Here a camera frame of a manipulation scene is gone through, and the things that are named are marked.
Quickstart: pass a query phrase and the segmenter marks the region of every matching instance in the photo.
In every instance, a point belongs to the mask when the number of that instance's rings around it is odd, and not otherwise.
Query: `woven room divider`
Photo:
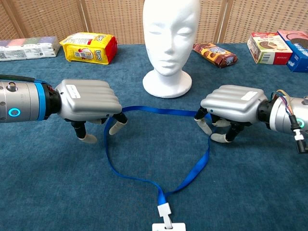
[[[144,0],[0,0],[0,39],[76,32],[113,34],[120,44],[144,43]],[[196,42],[247,42],[253,31],[308,32],[308,0],[200,0]]]

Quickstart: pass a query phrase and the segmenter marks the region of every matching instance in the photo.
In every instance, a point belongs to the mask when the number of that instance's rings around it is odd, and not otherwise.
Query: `yellow snack package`
[[[62,40],[67,61],[110,64],[117,52],[117,41],[112,35],[80,32]]]

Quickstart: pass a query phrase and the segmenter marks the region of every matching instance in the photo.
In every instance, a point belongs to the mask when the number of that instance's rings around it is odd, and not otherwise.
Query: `lanyard clip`
[[[158,207],[158,213],[160,217],[163,217],[164,224],[166,229],[172,229],[172,223],[171,219],[169,217],[169,214],[171,214],[171,209],[169,206],[169,203],[164,203],[162,205],[159,205]]]

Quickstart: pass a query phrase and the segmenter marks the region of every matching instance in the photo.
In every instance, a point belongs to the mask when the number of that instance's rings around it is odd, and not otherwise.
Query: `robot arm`
[[[228,132],[212,134],[204,120],[207,113],[211,114],[212,125],[230,126]],[[261,89],[223,85],[201,101],[201,107],[194,119],[207,135],[211,135],[212,140],[221,143],[232,142],[244,127],[261,121],[271,130],[292,132],[298,151],[306,153],[308,150],[304,135],[307,135],[307,132],[303,133],[302,130],[308,131],[307,113],[308,97],[291,98],[277,92],[268,100]]]
[[[77,137],[87,143],[97,140],[86,132],[86,121],[103,124],[113,116],[117,123],[111,134],[127,123],[118,98],[105,81],[64,79],[54,90],[33,78],[0,75],[0,79],[11,80],[0,81],[0,123],[46,120],[57,113],[71,122]]]

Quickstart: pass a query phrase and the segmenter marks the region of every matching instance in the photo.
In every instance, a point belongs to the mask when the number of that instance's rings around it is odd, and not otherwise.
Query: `blue box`
[[[303,31],[279,30],[278,33],[293,54],[287,66],[292,72],[308,72],[308,35]]]

